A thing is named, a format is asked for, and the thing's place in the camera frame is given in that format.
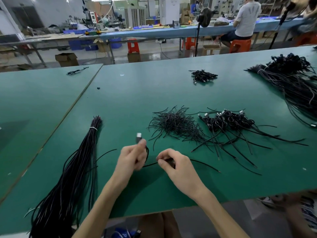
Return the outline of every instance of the green workbench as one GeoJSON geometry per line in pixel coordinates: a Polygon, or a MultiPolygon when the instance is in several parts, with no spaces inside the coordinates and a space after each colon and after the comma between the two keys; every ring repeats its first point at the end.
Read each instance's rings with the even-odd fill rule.
{"type": "MultiPolygon", "coordinates": [[[[147,163],[155,161],[157,154],[173,148],[219,169],[221,173],[194,163],[204,184],[220,202],[256,198],[317,187],[315,154],[316,131],[299,123],[288,111],[281,94],[261,77],[243,71],[256,64],[265,64],[272,55],[290,52],[306,56],[313,67],[317,54],[312,47],[275,49],[239,54],[203,56],[173,60],[150,61],[104,66],[78,100],[65,120],[44,146],[32,166],[0,206],[0,234],[27,231],[30,216],[23,218],[29,208],[34,208],[58,181],[63,163],[80,145],[88,132],[93,116],[100,115],[97,156],[117,148],[98,161],[98,192],[108,181],[117,163],[120,149],[135,143],[137,132],[149,140],[153,130],[147,127],[152,112],[178,105],[189,107],[188,113],[217,110],[241,110],[256,124],[275,125],[261,127],[265,132],[281,138],[298,140],[309,147],[290,144],[245,131],[252,142],[272,147],[272,150],[252,146],[253,155],[242,140],[236,145],[258,169],[253,168],[231,147],[240,161],[263,176],[255,175],[239,166],[232,157],[221,151],[216,153],[195,142],[181,142],[171,137],[148,142],[150,155],[147,163]],[[193,84],[188,70],[205,69],[218,74],[218,79],[206,84],[193,84]]],[[[197,122],[204,127],[196,116],[197,122]]],[[[111,217],[133,216],[195,205],[169,180],[158,165],[135,172],[128,187],[114,205],[111,217]]],[[[85,202],[84,214],[87,214],[85,202]]]]}
{"type": "Polygon", "coordinates": [[[101,66],[0,73],[0,204],[101,66]]]}

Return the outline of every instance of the factory floor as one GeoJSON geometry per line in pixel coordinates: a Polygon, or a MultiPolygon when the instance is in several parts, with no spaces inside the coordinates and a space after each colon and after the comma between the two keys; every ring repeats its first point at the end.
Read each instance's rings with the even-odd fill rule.
{"type": "MultiPolygon", "coordinates": [[[[284,35],[279,35],[277,41],[273,48],[283,48],[291,47],[291,42],[281,41],[284,38],[284,35]]],[[[254,49],[250,51],[266,50],[268,49],[272,39],[260,39],[255,44],[254,49]]],[[[202,54],[202,46],[206,44],[212,44],[212,41],[199,41],[198,46],[198,56],[202,54]]],[[[179,39],[167,40],[167,43],[162,43],[161,45],[158,42],[142,42],[139,43],[141,61],[152,61],[152,60],[162,60],[167,59],[167,56],[170,59],[174,58],[183,58],[183,57],[192,57],[194,54],[194,49],[187,50],[185,55],[180,54],[179,52],[179,39]]],[[[42,58],[46,62],[49,68],[59,67],[59,63],[55,61],[55,55],[62,53],[57,49],[51,49],[47,51],[39,51],[42,58]]],[[[103,63],[104,65],[111,64],[109,57],[105,57],[105,53],[99,51],[71,51],[66,50],[63,52],[74,52],[78,57],[79,64],[97,64],[103,63]]],[[[222,51],[228,53],[229,49],[224,48],[222,51]]],[[[113,54],[115,56],[115,63],[128,63],[127,59],[127,44],[123,44],[122,47],[118,49],[113,49],[113,54]]],[[[38,56],[35,53],[29,55],[32,63],[40,63],[38,56]]],[[[26,63],[26,60],[23,56],[14,57],[10,59],[0,60],[2,65],[14,65],[14,64],[23,64],[26,63]]],[[[246,233],[251,238],[291,238],[291,232],[288,227],[288,223],[283,215],[283,213],[271,210],[265,207],[257,200],[240,200],[233,201],[224,204],[224,208],[228,213],[234,218],[234,220],[246,231],[246,233]]],[[[214,226],[208,217],[199,207],[189,207],[173,211],[175,218],[178,222],[179,229],[182,235],[182,238],[218,238],[214,226]]],[[[138,218],[131,217],[127,218],[124,223],[117,224],[116,227],[135,229],[137,228],[138,218]]],[[[113,232],[113,228],[109,228],[107,231],[106,237],[110,237],[113,232]]],[[[9,236],[0,236],[1,238],[24,238],[28,235],[24,234],[15,234],[9,236]]]]}
{"type": "MultiPolygon", "coordinates": [[[[284,48],[291,47],[293,45],[292,42],[286,41],[282,42],[286,31],[281,31],[277,36],[277,39],[273,45],[273,48],[284,48]]],[[[273,35],[269,38],[258,39],[256,44],[250,51],[260,51],[267,50],[272,41],[273,35]]],[[[201,41],[198,43],[198,52],[197,56],[202,55],[203,45],[213,44],[213,41],[201,41]]],[[[194,47],[191,50],[185,50],[184,54],[179,51],[179,39],[169,39],[166,43],[159,44],[157,41],[146,41],[139,42],[139,49],[141,54],[141,61],[154,61],[154,60],[163,60],[163,59],[174,59],[174,58],[184,58],[184,57],[192,57],[194,56],[194,47]]],[[[85,51],[76,50],[72,51],[70,49],[65,51],[58,51],[57,49],[50,50],[39,50],[40,55],[42,56],[44,62],[46,63],[48,68],[56,68],[60,67],[59,63],[55,60],[55,55],[60,53],[75,53],[77,56],[78,63],[80,65],[85,64],[98,64],[103,63],[104,65],[112,64],[111,59],[107,57],[107,54],[104,52],[97,51],[85,51]]],[[[127,44],[122,44],[122,47],[118,49],[113,49],[113,54],[115,58],[115,64],[128,63],[127,58],[128,48],[127,44]]],[[[229,53],[229,48],[223,47],[221,50],[222,54],[229,53]]],[[[33,64],[36,64],[36,68],[45,68],[38,56],[35,52],[32,52],[28,55],[30,61],[33,64]]],[[[27,63],[24,56],[19,55],[18,57],[11,57],[11,55],[2,54],[0,58],[0,66],[4,65],[16,65],[16,64],[24,64],[27,63]]]]}

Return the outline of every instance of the white t-shirt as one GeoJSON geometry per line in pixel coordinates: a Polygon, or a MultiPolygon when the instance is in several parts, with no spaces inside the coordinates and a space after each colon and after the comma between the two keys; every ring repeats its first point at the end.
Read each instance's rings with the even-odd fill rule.
{"type": "Polygon", "coordinates": [[[251,1],[243,5],[236,17],[236,21],[240,22],[236,28],[236,35],[239,37],[252,36],[257,16],[260,13],[261,4],[256,1],[251,1]]]}

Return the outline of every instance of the stool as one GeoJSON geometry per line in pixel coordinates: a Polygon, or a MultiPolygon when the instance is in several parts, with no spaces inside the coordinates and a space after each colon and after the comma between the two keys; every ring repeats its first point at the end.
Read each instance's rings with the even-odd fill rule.
{"type": "Polygon", "coordinates": [[[192,42],[192,37],[188,37],[186,39],[186,43],[185,43],[185,48],[186,50],[189,50],[191,47],[195,47],[196,46],[196,38],[194,40],[194,42],[192,42]]]}
{"type": "Polygon", "coordinates": [[[128,53],[133,52],[140,53],[138,42],[128,42],[128,53]]]}
{"type": "Polygon", "coordinates": [[[317,44],[317,35],[313,32],[307,32],[297,38],[296,47],[306,44],[317,44]]]}
{"type": "Polygon", "coordinates": [[[233,40],[230,46],[229,53],[232,53],[234,47],[238,47],[238,50],[236,51],[236,53],[248,52],[251,47],[251,39],[233,40]]]}

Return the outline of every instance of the blue table top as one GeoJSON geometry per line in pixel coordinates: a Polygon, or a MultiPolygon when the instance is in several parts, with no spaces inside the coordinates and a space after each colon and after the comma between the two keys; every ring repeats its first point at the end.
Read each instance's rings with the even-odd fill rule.
{"type": "MultiPolygon", "coordinates": [[[[293,26],[299,25],[303,22],[302,18],[295,18],[294,20],[285,21],[280,30],[287,30],[293,26]]],[[[277,30],[279,20],[264,19],[258,20],[254,32],[274,31],[277,30]]],[[[194,37],[197,35],[197,26],[181,27],[181,28],[157,28],[157,29],[143,29],[122,32],[109,32],[100,35],[102,39],[113,39],[118,37],[145,37],[145,38],[179,38],[179,37],[194,37]]],[[[211,36],[225,34],[234,30],[232,23],[228,26],[220,27],[201,27],[199,36],[211,36]]]]}

